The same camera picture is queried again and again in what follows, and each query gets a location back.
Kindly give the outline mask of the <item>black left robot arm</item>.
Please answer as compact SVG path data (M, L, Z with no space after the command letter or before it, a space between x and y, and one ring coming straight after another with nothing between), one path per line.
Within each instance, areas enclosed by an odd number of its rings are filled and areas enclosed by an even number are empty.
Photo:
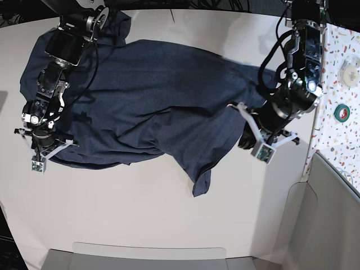
M269 145L280 135L289 136L286 126L314 110L320 102L325 9L324 1L288 1L283 14L290 14L286 22L290 29L277 36L259 68L256 90L265 98L265 104L247 111ZM276 70L278 85L271 87L264 80L264 72L278 48L283 52L284 62Z

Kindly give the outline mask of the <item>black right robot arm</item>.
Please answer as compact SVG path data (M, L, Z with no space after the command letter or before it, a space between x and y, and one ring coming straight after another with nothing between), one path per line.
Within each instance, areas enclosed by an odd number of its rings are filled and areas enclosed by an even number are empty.
M63 94L70 87L66 73L79 65L86 49L94 45L104 27L109 9L104 1L45 1L60 17L60 22L46 45L50 62L37 79L37 93L24 106L23 129L17 134L30 137L33 160L40 162L74 145L74 139L56 131L55 122L68 109Z

